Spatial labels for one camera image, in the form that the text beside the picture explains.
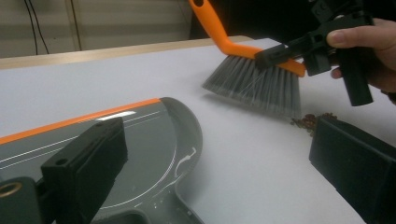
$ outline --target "gray bristles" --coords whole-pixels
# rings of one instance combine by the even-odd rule
[[[254,60],[228,56],[203,87],[246,105],[299,119],[299,80],[279,67],[259,71]]]

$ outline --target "orange brush handle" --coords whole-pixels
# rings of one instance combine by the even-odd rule
[[[246,45],[239,45],[232,42],[225,30],[221,21],[207,0],[189,0],[192,10],[197,16],[199,22],[204,26],[207,34],[215,41],[218,48],[227,55],[240,56],[254,60],[254,55],[263,49],[255,48]],[[284,68],[299,77],[305,74],[305,66],[297,63],[294,60],[288,60],[286,63],[280,63],[277,66]]]

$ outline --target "orange plastic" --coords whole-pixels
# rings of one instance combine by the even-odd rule
[[[204,26],[207,34],[215,41],[218,48],[226,55],[234,55],[254,60],[254,55],[263,49],[246,45],[235,44],[228,38],[221,21],[209,1],[207,0],[189,0],[192,10],[195,12],[199,22]],[[302,63],[289,59],[286,63],[277,64],[277,66],[291,71],[298,77],[305,75],[305,66]]]
[[[151,105],[151,104],[156,104],[159,103],[160,99],[150,99],[147,101],[142,101],[142,102],[138,102],[138,103],[134,103],[134,104],[130,104],[130,105],[124,105],[124,106],[119,106],[116,108],[112,108],[112,109],[108,109],[108,110],[104,110],[104,111],[100,111],[97,113],[93,113],[93,114],[89,114],[89,115],[85,115],[85,116],[81,116],[75,119],[67,119],[61,122],[57,122],[57,123],[53,123],[50,125],[46,125],[43,127],[39,127],[36,129],[32,129],[32,130],[28,130],[22,133],[14,133],[12,135],[6,136],[6,137],[2,137],[0,138],[0,145],[8,143],[8,142],[12,142],[12,141],[16,141],[25,137],[29,137],[38,133],[44,133],[44,132],[48,132],[51,130],[55,130],[55,129],[59,129],[71,124],[75,124],[75,123],[79,123],[82,121],[86,121],[89,119],[98,119],[101,118],[105,115],[111,115],[111,114],[115,114],[124,110],[128,110],[128,109],[132,109],[132,108],[136,108],[139,106],[143,106],[143,105]]]

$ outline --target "gray plastic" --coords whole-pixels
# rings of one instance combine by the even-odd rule
[[[92,223],[203,223],[177,193],[202,151],[196,117],[181,102],[162,98],[123,117],[128,161]],[[92,119],[0,145],[0,179],[41,178],[40,165],[98,120]]]

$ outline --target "black cable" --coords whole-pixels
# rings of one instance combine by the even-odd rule
[[[30,3],[30,6],[32,7],[33,14],[35,15],[35,22],[37,23],[37,29],[38,29],[38,32],[40,33],[41,40],[43,41],[43,44],[44,44],[44,47],[46,48],[47,54],[50,54],[50,53],[49,53],[49,49],[47,48],[46,41],[44,40],[44,37],[43,37],[43,35],[41,34],[40,23],[38,22],[37,15],[35,14],[35,8],[33,7],[32,1],[31,1],[31,0],[28,0],[28,1],[29,1],[29,3]]]
[[[30,13],[30,8],[27,5],[26,0],[24,0],[27,11],[29,12],[30,24],[32,25],[33,36],[35,37],[35,26],[33,25],[32,14]],[[35,38],[35,55],[38,55],[37,39]]]

